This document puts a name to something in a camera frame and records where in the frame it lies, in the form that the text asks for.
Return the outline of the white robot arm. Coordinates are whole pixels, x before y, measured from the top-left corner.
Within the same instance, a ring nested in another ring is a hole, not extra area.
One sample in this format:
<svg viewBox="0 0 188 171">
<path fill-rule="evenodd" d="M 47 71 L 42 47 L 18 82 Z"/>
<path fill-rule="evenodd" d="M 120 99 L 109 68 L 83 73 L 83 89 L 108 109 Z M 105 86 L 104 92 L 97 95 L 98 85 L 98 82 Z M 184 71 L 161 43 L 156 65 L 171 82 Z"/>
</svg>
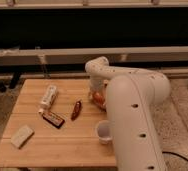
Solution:
<svg viewBox="0 0 188 171">
<path fill-rule="evenodd" d="M 115 67 L 106 57 L 85 64 L 90 90 L 105 94 L 118 171 L 167 171 L 150 106 L 170 94 L 170 82 L 161 72 Z"/>
</svg>

